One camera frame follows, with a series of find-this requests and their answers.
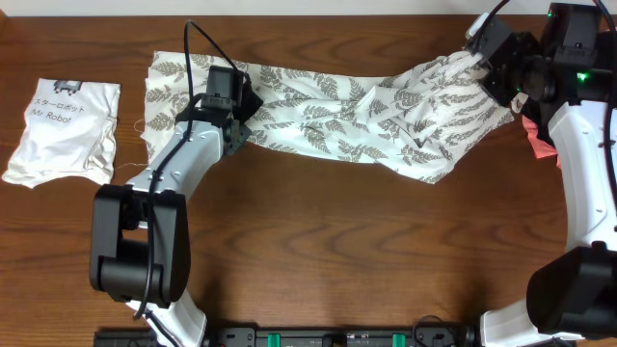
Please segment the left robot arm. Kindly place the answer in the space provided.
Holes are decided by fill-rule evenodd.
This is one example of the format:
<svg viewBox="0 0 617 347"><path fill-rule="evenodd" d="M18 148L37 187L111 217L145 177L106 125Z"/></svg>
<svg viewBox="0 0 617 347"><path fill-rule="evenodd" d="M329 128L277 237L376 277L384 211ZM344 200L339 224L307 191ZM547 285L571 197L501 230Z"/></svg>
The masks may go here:
<svg viewBox="0 0 617 347"><path fill-rule="evenodd" d="M205 173L237 151L262 100L250 83L192 98L155 159L94 196L90 284L145 318L163 346L201 346L207 319L187 290L187 202Z"/></svg>

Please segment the white fern print dress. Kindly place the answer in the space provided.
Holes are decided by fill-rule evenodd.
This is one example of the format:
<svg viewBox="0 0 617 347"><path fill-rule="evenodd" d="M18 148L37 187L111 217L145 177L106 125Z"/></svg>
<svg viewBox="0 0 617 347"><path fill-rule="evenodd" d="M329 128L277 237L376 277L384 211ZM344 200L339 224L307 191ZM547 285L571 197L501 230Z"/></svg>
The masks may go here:
<svg viewBox="0 0 617 347"><path fill-rule="evenodd" d="M381 164L434 184L491 131L509 107L481 87L485 70L465 51L390 77L354 77L238 61L262 99L250 142L321 159Z"/></svg>

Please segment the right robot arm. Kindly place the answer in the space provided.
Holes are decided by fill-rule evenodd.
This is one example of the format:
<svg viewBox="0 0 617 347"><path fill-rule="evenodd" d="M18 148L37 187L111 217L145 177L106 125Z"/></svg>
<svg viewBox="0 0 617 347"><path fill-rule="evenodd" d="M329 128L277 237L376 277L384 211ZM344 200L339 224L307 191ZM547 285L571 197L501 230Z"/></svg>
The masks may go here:
<svg viewBox="0 0 617 347"><path fill-rule="evenodd" d="M467 31L468 52L500 105L525 94L524 113L561 165L565 253L537 270L520 301L485 312L482 346L573 346L616 334L616 24L606 5L551 3L543 35L495 13Z"/></svg>

